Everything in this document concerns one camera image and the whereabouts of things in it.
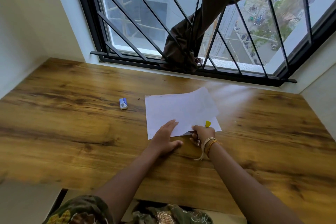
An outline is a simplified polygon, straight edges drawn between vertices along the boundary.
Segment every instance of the camouflage sleeve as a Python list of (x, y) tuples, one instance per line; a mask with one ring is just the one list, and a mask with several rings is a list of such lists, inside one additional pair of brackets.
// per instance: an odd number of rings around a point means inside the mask
[(106, 203), (99, 197), (84, 195), (67, 201), (42, 224), (113, 224)]

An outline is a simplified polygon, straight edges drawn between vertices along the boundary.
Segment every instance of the sheet of paper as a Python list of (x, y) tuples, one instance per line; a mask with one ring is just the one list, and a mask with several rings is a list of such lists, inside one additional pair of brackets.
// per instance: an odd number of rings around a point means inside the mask
[(181, 136), (191, 130), (192, 125), (205, 125), (221, 131), (216, 116), (219, 111), (205, 87), (191, 93), (145, 96), (148, 139), (152, 139), (158, 129), (175, 119), (179, 124), (171, 136)]

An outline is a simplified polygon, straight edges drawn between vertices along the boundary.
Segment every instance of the wood grain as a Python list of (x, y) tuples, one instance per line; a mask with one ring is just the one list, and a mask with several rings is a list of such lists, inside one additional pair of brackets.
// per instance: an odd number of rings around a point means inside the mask
[[(145, 95), (202, 86), (233, 158), (304, 222), (334, 222), (336, 143), (302, 96), (65, 60), (49, 59), (0, 100), (0, 176), (97, 188), (148, 145)], [(136, 197), (241, 214), (212, 163), (194, 161), (200, 150), (182, 140)]]

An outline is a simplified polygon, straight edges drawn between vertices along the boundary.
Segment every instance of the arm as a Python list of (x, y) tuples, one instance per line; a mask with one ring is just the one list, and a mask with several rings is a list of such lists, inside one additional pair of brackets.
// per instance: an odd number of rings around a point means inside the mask
[(110, 209), (114, 223), (119, 223), (138, 187), (157, 158), (182, 145), (182, 141), (170, 142), (170, 135), (178, 122), (171, 120), (155, 134), (149, 146), (128, 167), (118, 172), (94, 193)]
[[(215, 137), (213, 128), (194, 126), (201, 141)], [(246, 219), (251, 223), (303, 224), (296, 214), (250, 176), (218, 143), (209, 150), (216, 171)]]

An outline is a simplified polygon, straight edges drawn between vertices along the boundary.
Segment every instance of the dark brown curtain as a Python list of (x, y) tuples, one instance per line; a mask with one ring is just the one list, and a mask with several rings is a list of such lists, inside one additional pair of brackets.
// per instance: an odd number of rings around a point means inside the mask
[(168, 57), (168, 64), (161, 65), (165, 69), (181, 70), (184, 72), (195, 72), (199, 58), (196, 58), (194, 52), (199, 51), (202, 35), (217, 18), (217, 16), (225, 9), (227, 5), (235, 4), (240, 0), (202, 0), (202, 6), (189, 19), (194, 23), (191, 41), (189, 41), (191, 33), (191, 25), (184, 19), (175, 25), (170, 31), (175, 36), (177, 43), (167, 37), (164, 54)]

